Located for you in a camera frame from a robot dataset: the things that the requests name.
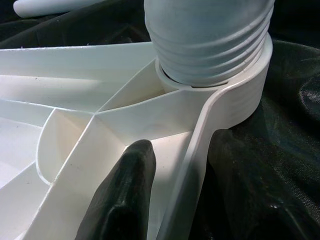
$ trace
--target black fabric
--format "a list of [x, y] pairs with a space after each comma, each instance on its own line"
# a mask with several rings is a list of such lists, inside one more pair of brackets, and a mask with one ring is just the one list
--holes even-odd
[[273, 38], [320, 47], [320, 2], [275, 0], [269, 32]]
[[16, 0], [0, 1], [0, 24], [19, 20], [20, 17], [15, 14], [14, 2]]
[[24, 30], [38, 25], [39, 22], [35, 19], [18, 20], [0, 24], [0, 41], [4, 41]]
[[50, 19], [45, 21], [44, 17], [37, 18], [34, 20], [37, 25], [17, 34], [5, 34], [8, 27], [0, 24], [0, 49], [148, 42], [143, 3], [143, 0], [103, 1], [63, 15], [48, 16]]

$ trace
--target white plastic tray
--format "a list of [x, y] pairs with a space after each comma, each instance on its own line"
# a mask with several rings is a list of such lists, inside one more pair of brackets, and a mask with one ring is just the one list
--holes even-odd
[[256, 109], [271, 52], [268, 36], [228, 83], [192, 88], [166, 79], [151, 43], [0, 50], [0, 240], [73, 240], [140, 139], [156, 156], [147, 239], [188, 238], [210, 138]]

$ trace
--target white cylinder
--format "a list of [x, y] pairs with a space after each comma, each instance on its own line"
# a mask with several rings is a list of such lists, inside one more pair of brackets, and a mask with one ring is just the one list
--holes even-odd
[[13, 9], [21, 18], [66, 13], [103, 0], [18, 0]]
[[273, 6], [274, 0], [145, 0], [145, 24], [171, 79], [210, 87], [261, 54]]

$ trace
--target white plastic part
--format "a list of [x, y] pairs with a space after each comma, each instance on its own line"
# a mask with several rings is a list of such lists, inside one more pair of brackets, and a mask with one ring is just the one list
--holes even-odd
[[46, 121], [37, 147], [39, 177], [52, 183], [69, 153], [80, 138], [92, 114], [55, 109]]
[[22, 240], [26, 234], [26, 231], [23, 231], [19, 236], [17, 236], [14, 240]]
[[66, 13], [103, 0], [17, 0], [13, 9], [21, 18]]
[[0, 99], [0, 188], [36, 160], [35, 148], [51, 111], [49, 107]]
[[112, 89], [107, 95], [109, 98], [155, 56], [151, 42], [3, 49], [0, 50], [0, 75], [107, 81], [108, 88]]
[[48, 189], [49, 186], [39, 178], [35, 163], [0, 189], [1, 240], [22, 238]]
[[145, 0], [145, 24], [174, 81], [210, 87], [261, 53], [274, 0]]
[[0, 79], [2, 99], [88, 112], [98, 110], [124, 84], [42, 76], [0, 75]]

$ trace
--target compartment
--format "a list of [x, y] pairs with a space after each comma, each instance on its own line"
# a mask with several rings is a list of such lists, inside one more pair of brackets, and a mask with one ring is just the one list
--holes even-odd
[[44, 125], [37, 146], [36, 167], [40, 178], [52, 183], [93, 114], [55, 109]]
[[156, 155], [148, 226], [148, 239], [155, 239], [201, 106], [209, 96], [209, 92], [178, 90], [95, 115], [24, 239], [74, 239], [97, 187], [126, 147], [139, 139], [151, 140]]
[[52, 108], [0, 99], [0, 189], [36, 160], [42, 127]]
[[133, 105], [165, 94], [161, 80], [156, 73], [155, 64], [155, 60], [152, 60], [137, 72], [99, 109], [99, 112]]
[[0, 98], [96, 112], [155, 56], [151, 43], [0, 50]]
[[22, 239], [48, 189], [38, 177], [35, 163], [0, 189], [1, 240]]

